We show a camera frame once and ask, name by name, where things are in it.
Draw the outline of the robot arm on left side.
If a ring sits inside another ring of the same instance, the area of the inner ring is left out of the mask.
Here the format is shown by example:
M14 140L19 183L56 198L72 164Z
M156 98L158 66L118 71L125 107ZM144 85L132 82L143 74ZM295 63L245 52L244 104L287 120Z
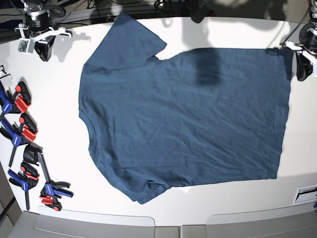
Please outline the robot arm on left side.
M295 53L298 81L304 81L310 75L313 77L317 76L317 2L310 0L308 3L308 8L300 23L280 43L281 48L289 48ZM301 28L299 42L290 41L289 38L296 32L307 16L310 17L310 20Z

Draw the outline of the robot arm on right side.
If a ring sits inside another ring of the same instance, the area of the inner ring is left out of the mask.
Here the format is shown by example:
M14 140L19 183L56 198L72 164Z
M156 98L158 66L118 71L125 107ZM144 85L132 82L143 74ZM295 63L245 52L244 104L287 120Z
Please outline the robot arm on right side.
M26 23L20 23L15 28L20 33L17 51L26 54L36 52L42 61L48 61L56 36L72 38L71 31L58 27L53 21L66 16L66 10L59 5L46 5L45 0L23 0L22 3Z

